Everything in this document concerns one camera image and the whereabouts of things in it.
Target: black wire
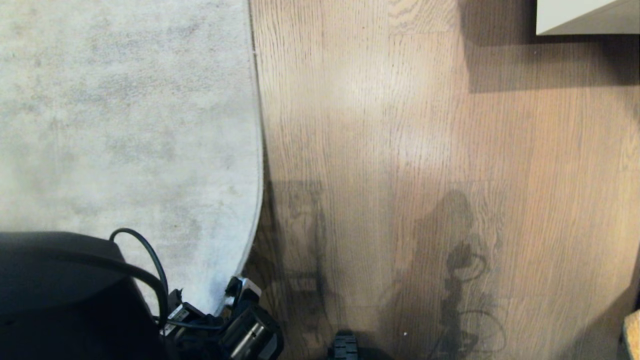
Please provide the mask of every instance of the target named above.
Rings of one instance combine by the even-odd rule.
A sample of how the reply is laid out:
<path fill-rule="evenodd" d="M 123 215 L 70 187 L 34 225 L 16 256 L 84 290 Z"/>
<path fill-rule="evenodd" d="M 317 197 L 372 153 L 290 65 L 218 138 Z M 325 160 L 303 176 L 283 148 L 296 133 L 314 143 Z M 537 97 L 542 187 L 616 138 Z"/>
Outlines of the black wire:
<path fill-rule="evenodd" d="M 157 277 L 153 274 L 150 274 L 137 266 L 133 266 L 131 264 L 124 263 L 122 261 L 103 258 L 100 256 L 84 254 L 81 252 L 69 252 L 60 249 L 50 249 L 50 248 L 20 248 L 17 247 L 14 249 L 18 252 L 23 252 L 27 256 L 33 256 L 38 259 L 43 260 L 55 260 L 55 261 L 68 261 L 70 263 L 83 264 L 88 266 L 94 266 L 96 268 L 101 268 L 105 270 L 109 270 L 112 272 L 117 272 L 120 274 L 128 275 L 131 277 L 135 277 L 136 279 L 144 282 L 149 285 L 156 293 L 158 299 L 158 307 L 160 308 L 160 317 L 158 317 L 158 326 L 164 327 L 166 324 L 167 318 L 169 317 L 169 301 L 166 291 L 163 288 L 163 284 Z"/>
<path fill-rule="evenodd" d="M 162 264 L 160 264 L 160 259 L 158 258 L 158 255 L 156 255 L 154 248 L 151 247 L 151 244 L 149 244 L 149 241 L 147 241 L 147 239 L 145 239 L 145 237 L 142 236 L 139 232 L 132 229 L 128 229 L 126 227 L 121 227 L 120 229 L 117 229 L 116 231 L 111 233 L 111 236 L 109 236 L 109 241 L 115 241 L 116 235 L 120 233 L 127 233 L 132 235 L 134 238 L 138 239 L 138 241 L 140 241 L 140 243 L 145 247 L 145 249 L 149 253 L 149 256 L 151 257 L 151 260 L 154 262 L 154 265 L 156 266 L 156 271 L 158 272 L 158 276 L 160 276 L 160 281 L 162 282 L 162 285 L 164 287 L 164 292 L 169 294 L 169 286 L 166 282 L 166 275 L 164 274 L 164 268 L 162 267 Z"/>
<path fill-rule="evenodd" d="M 166 323 L 170 325 L 179 326 L 179 327 L 185 327 L 187 329 L 211 330 L 211 331 L 220 331 L 226 327 L 226 324 L 222 326 L 200 325 L 197 323 L 178 322 L 171 319 L 168 319 Z"/>

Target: white rug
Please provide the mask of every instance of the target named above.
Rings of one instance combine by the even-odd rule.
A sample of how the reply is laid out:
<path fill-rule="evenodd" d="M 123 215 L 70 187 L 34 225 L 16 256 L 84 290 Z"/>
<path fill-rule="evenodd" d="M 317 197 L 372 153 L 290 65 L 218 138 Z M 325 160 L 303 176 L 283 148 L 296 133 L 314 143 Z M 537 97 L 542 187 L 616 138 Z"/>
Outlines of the white rug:
<path fill-rule="evenodd" d="M 216 312 L 260 209 L 255 84 L 246 1 L 1 2 L 0 231 L 131 227 Z"/>

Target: hardwood floor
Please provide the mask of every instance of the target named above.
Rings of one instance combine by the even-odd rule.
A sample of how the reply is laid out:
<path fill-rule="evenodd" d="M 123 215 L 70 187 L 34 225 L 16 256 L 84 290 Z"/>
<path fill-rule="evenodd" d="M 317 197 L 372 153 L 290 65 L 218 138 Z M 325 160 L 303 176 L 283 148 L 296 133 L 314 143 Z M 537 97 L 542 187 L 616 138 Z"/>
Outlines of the hardwood floor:
<path fill-rule="evenodd" d="M 246 275 L 322 359 L 613 359 L 640 264 L 638 37 L 499 0 L 254 0 L 268 183 Z"/>

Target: white cabinet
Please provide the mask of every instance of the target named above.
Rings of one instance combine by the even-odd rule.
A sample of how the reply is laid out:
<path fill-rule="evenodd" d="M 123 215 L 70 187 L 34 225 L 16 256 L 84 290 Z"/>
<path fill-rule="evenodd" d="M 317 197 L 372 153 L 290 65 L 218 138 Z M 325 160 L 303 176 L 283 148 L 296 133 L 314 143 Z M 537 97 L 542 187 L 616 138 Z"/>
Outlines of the white cabinet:
<path fill-rule="evenodd" d="M 538 0 L 536 33 L 640 34 L 640 0 Z"/>

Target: wood grain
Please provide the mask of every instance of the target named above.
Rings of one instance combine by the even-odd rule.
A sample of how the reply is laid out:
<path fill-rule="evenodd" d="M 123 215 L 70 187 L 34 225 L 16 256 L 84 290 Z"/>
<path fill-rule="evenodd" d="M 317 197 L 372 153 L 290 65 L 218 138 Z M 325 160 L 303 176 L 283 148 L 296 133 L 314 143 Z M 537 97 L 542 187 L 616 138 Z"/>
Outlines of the wood grain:
<path fill-rule="evenodd" d="M 451 31 L 458 23 L 456 0 L 389 0 L 391 34 Z"/>
<path fill-rule="evenodd" d="M 498 0 L 252 12 L 269 181 L 247 274 L 284 359 L 339 329 L 378 359 L 614 356 L 640 269 L 638 37 L 541 40 Z"/>

